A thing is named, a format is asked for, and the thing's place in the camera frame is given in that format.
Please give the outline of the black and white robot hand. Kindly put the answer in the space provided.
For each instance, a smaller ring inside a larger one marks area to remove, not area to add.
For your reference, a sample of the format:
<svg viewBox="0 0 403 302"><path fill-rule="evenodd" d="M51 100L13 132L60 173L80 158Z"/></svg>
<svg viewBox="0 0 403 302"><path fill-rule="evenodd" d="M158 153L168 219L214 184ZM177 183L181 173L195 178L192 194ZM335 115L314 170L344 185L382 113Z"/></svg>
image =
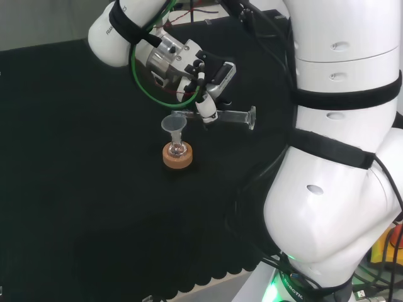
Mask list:
<svg viewBox="0 0 403 302"><path fill-rule="evenodd" d="M218 119L216 102L236 74L236 65L206 52L193 40L181 43L164 35L147 59L156 84L177 84L176 98L183 104L195 95L195 105L205 124Z"/></svg>

